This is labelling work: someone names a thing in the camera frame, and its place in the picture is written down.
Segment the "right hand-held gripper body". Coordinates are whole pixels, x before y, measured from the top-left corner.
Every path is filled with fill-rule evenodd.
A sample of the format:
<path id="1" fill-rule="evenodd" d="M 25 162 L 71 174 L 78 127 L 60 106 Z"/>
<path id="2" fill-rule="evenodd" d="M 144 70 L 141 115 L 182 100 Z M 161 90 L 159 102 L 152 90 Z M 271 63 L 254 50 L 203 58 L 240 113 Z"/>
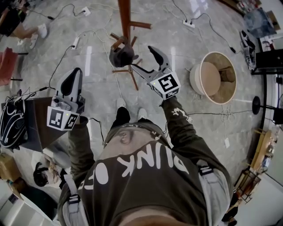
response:
<path id="1" fill-rule="evenodd" d="M 150 88 L 163 100 L 169 99 L 179 93 L 181 84 L 178 76 L 172 69 L 156 71 L 152 79 L 146 79 Z"/>

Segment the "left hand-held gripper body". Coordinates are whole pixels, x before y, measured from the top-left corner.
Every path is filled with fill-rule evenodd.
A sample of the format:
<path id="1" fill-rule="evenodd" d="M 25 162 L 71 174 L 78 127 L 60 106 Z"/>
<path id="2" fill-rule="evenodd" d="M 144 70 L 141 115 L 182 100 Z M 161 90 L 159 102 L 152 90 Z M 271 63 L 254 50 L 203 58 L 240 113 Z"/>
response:
<path id="1" fill-rule="evenodd" d="M 71 131 L 84 112 L 85 98 L 78 96 L 77 102 L 53 96 L 47 110 L 47 126 L 59 131 Z"/>

